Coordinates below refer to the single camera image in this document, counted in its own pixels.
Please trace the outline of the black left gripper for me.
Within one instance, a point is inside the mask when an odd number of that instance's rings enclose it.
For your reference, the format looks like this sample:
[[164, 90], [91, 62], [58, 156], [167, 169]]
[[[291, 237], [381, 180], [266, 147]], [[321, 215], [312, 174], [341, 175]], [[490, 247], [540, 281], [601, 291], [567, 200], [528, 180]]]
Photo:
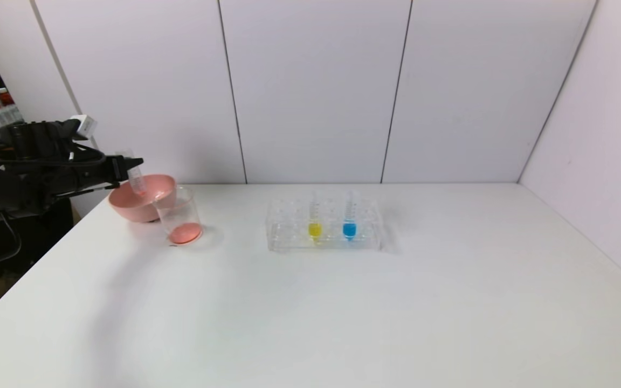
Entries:
[[143, 162], [143, 158], [106, 156], [101, 163], [81, 168], [81, 186], [119, 186], [128, 179], [127, 172]]

